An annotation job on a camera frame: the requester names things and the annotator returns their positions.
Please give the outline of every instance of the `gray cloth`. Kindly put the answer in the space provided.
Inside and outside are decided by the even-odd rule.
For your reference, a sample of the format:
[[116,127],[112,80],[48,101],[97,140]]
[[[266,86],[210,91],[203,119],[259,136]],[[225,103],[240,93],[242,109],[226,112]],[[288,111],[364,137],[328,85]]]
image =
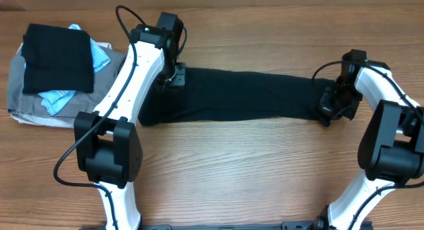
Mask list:
[[51,116],[47,109],[41,106],[41,96],[22,93],[25,59],[21,56],[21,50],[19,50],[17,55],[11,60],[9,83],[7,85],[7,109],[9,113],[12,114],[12,117],[13,115],[20,116],[23,120],[34,116],[37,118],[53,118],[69,124],[74,123],[78,112],[91,113],[111,89],[125,58],[124,54],[108,48],[101,48],[110,57],[111,62],[94,75],[94,92],[84,93],[77,91],[73,98],[55,116]]

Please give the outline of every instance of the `fabric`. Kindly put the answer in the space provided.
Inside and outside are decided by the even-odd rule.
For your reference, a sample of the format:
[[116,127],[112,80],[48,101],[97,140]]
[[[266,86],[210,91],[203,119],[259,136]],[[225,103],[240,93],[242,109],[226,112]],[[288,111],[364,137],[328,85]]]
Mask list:
[[267,117],[318,120],[315,110],[331,80],[257,72],[187,68],[185,87],[158,93],[152,86],[142,105],[141,125],[182,121],[242,121]]
[[[80,26],[77,24],[70,25],[69,29],[81,30]],[[91,55],[93,57],[93,68],[94,72],[96,73],[108,65],[108,63],[111,62],[111,59],[92,38],[90,38],[90,45]],[[41,105],[46,107],[47,111],[51,115],[55,115],[60,110],[62,110],[62,108],[69,102],[69,100],[71,100],[71,98],[75,95],[75,92],[75,90],[51,90],[39,93],[39,95],[44,98],[41,102]]]
[[85,31],[30,24],[23,40],[23,93],[93,92],[93,58],[90,37]]
[[7,108],[11,117],[20,123],[32,125],[46,125],[51,127],[73,127],[78,112],[91,113],[113,85],[121,64],[125,58],[124,54],[101,47],[110,57],[111,62],[94,75],[93,93],[77,91],[73,98],[55,116],[47,112],[41,105],[42,97],[36,94],[23,94],[25,59],[17,55],[11,60],[9,83],[7,86]]

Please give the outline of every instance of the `folded gray cloth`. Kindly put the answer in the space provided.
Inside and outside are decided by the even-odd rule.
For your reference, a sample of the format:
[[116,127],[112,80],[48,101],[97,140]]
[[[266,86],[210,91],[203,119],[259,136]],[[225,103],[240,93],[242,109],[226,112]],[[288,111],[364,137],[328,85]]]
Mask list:
[[14,119],[23,123],[73,127],[74,119],[78,112],[91,113],[95,106],[103,100],[111,89],[125,58],[124,54],[108,48],[101,48],[110,57],[111,62],[95,73],[93,93],[77,91],[73,98],[55,116],[51,116],[47,109],[41,106],[41,96],[22,93],[25,59],[21,56],[21,50],[19,50],[17,55],[11,60],[9,83],[7,85],[7,109],[9,113]]

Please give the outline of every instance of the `black garment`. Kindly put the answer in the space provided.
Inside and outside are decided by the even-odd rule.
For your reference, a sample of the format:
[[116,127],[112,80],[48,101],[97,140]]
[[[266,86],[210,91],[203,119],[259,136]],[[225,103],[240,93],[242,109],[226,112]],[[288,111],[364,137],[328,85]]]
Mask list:
[[82,30],[30,24],[23,36],[25,94],[50,90],[93,92],[90,36]]
[[257,72],[187,68],[185,87],[160,93],[152,86],[141,125],[182,121],[241,121],[267,117],[319,120],[316,108],[334,81]]

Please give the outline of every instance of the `cable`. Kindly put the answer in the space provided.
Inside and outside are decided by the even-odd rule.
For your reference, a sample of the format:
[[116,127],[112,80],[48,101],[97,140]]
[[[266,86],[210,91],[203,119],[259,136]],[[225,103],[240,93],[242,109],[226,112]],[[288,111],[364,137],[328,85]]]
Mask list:
[[132,51],[134,52],[134,62],[132,63],[132,68],[130,71],[130,74],[124,84],[124,86],[122,87],[122,89],[120,90],[120,92],[118,93],[116,99],[114,100],[114,102],[112,102],[111,107],[109,108],[109,110],[107,110],[106,114],[104,116],[102,116],[102,118],[99,120],[99,122],[97,122],[90,130],[88,130],[88,132],[86,132],[86,134],[84,134],[84,136],[82,138],[80,138],[78,141],[76,141],[63,155],[62,157],[60,157],[60,159],[58,160],[58,162],[56,163],[54,170],[53,170],[53,176],[54,179],[65,185],[65,186],[75,186],[75,187],[86,187],[86,188],[97,188],[99,190],[103,190],[106,193],[106,197],[109,199],[109,203],[111,205],[111,213],[112,213],[112,220],[113,220],[113,226],[115,226],[115,230],[119,230],[118,229],[118,224],[117,224],[117,220],[116,220],[116,215],[115,215],[115,208],[113,206],[113,200],[112,200],[112,196],[109,190],[107,190],[106,187],[101,186],[101,185],[96,185],[96,184],[85,184],[85,183],[73,183],[73,182],[67,182],[63,179],[61,179],[58,175],[58,171],[59,171],[59,167],[60,165],[63,163],[63,161],[66,159],[66,157],[68,157],[71,152],[73,150],[75,150],[75,148],[77,148],[86,138],[88,138],[90,135],[92,135],[93,133],[97,132],[99,127],[101,126],[101,124],[107,119],[107,117],[112,113],[112,111],[114,110],[114,108],[116,107],[116,105],[118,104],[119,99],[121,98],[121,96],[124,94],[125,89],[127,88],[129,82],[131,81],[131,77],[134,74],[134,70],[135,67],[137,65],[137,52],[136,52],[136,48],[134,43],[131,41],[130,38],[130,34],[127,30],[127,28],[125,27],[124,23],[122,22],[121,16],[119,15],[119,9],[124,9],[127,10],[128,12],[130,12],[131,14],[133,14],[141,23],[146,24],[136,13],[134,13],[134,11],[130,10],[129,8],[123,6],[123,5],[118,5],[115,8],[115,13],[117,16],[117,19],[119,21],[119,24],[121,25],[122,29],[124,30],[125,34],[127,35],[127,38],[131,44],[132,47]]
[[[421,116],[421,114],[419,113],[418,109],[406,98],[407,95],[406,93],[403,93],[402,90],[400,90],[400,88],[398,87],[398,85],[395,83],[395,81],[393,81],[393,79],[389,78],[387,76],[387,74],[377,70],[376,68],[368,65],[368,64],[364,64],[364,63],[360,63],[360,62],[354,62],[354,61],[344,61],[344,60],[339,60],[339,61],[334,61],[334,62],[329,62],[328,64],[324,64],[322,65],[320,68],[317,69],[317,71],[315,71],[315,73],[312,75],[312,83],[315,79],[315,76],[324,68],[334,65],[334,64],[354,64],[354,65],[358,65],[360,67],[363,68],[368,68],[374,72],[376,72],[377,74],[380,74],[383,78],[386,78],[389,83],[393,86],[393,88],[396,90],[396,93],[399,95],[400,99],[405,102],[409,108],[414,112],[415,117],[418,119],[418,121],[421,122],[422,125],[424,125],[424,119],[423,116]],[[364,203],[362,203],[362,205],[359,207],[358,211],[356,211],[355,215],[353,216],[353,220],[350,222],[350,225],[348,227],[347,230],[352,230],[353,229],[353,225],[356,223],[356,221],[358,220],[358,217],[360,215],[360,213],[362,212],[362,210],[365,208],[365,206],[367,204],[370,203],[370,201],[376,197],[377,195],[381,195],[381,193],[385,190],[392,190],[392,189],[413,189],[413,188],[420,188],[424,186],[424,181],[418,183],[418,184],[410,184],[410,185],[405,185],[405,186],[386,186],[383,188],[380,188],[378,190],[376,190],[374,193],[372,193],[365,201]]]
[[186,45],[186,41],[187,41],[187,29],[185,27],[183,27],[183,29],[184,29],[185,37],[184,37],[183,44],[181,45],[181,47],[177,51],[177,56],[179,56],[181,54],[181,52],[183,52],[184,46]]

